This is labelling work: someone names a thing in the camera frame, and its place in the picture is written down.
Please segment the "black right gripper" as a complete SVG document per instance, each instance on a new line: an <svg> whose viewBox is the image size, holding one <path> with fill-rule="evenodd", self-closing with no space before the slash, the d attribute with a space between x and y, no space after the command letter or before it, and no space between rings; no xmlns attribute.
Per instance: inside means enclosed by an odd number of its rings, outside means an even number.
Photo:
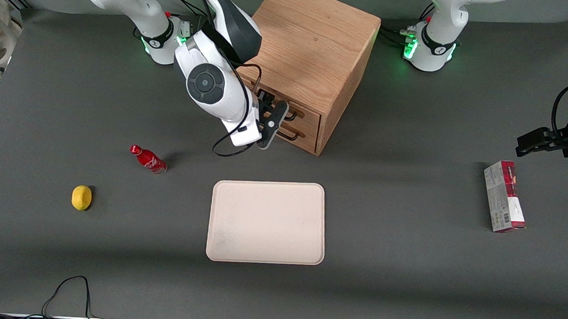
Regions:
<svg viewBox="0 0 568 319"><path fill-rule="evenodd" d="M289 111L289 104L286 101L281 100L274 104L274 99L275 95L272 93L266 90L258 90L261 138L257 141L256 146L261 150L269 148Z"/></svg>

